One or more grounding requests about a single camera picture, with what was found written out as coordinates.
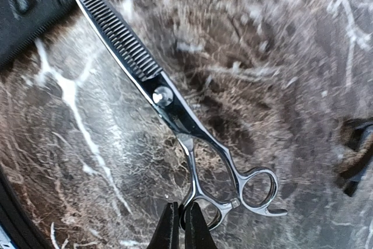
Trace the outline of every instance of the dark object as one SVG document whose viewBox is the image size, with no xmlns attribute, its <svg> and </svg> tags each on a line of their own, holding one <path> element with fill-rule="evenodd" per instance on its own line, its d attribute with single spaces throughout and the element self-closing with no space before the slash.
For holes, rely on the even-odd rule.
<svg viewBox="0 0 373 249">
<path fill-rule="evenodd" d="M 0 226 L 11 239 L 12 244 L 19 249 L 50 248 L 38 228 L 23 211 L 1 169 L 0 194 Z"/>
<path fill-rule="evenodd" d="M 0 70 L 74 3 L 73 0 L 0 0 Z"/>
<path fill-rule="evenodd" d="M 185 249 L 217 249 L 202 211 L 194 202 L 185 212 Z M 147 249 L 179 248 L 179 214 L 177 202 L 165 206 Z"/>
<path fill-rule="evenodd" d="M 355 151 L 359 151 L 364 147 L 367 139 L 373 134 L 373 123 L 371 121 L 354 120 L 351 121 L 349 125 L 351 125 L 354 131 L 346 145 Z M 372 162 L 372 159 L 373 143 L 356 164 L 340 173 L 341 178 L 347 181 L 347 185 L 344 188 L 344 193 L 346 195 L 352 197 L 355 194 L 362 177 L 367 171 L 369 164 Z"/>
</svg>

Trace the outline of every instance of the serrated blade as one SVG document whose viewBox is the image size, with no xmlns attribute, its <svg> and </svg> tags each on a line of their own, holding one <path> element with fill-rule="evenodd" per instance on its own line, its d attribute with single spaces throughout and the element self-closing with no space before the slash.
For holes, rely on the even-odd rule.
<svg viewBox="0 0 373 249">
<path fill-rule="evenodd" d="M 144 82 L 162 68 L 107 0 L 76 0 L 93 29 L 127 74 Z"/>
</svg>

